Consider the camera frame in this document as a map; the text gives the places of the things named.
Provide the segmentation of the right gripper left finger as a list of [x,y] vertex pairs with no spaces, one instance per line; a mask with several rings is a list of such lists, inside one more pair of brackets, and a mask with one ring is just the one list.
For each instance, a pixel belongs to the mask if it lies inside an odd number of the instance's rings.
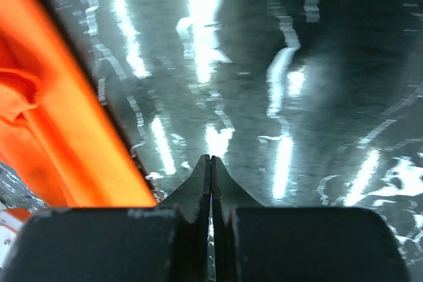
[[3,264],[4,281],[207,281],[210,157],[155,207],[35,213]]

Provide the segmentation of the orange t-shirt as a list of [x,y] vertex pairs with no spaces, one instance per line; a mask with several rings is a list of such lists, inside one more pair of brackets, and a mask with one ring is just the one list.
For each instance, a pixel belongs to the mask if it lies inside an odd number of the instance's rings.
[[50,207],[157,202],[41,0],[1,0],[1,160]]

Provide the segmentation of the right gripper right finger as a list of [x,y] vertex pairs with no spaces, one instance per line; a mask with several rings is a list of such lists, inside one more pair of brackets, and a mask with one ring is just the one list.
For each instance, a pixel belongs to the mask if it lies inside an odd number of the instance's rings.
[[385,221],[355,207],[265,207],[211,158],[218,281],[409,281]]

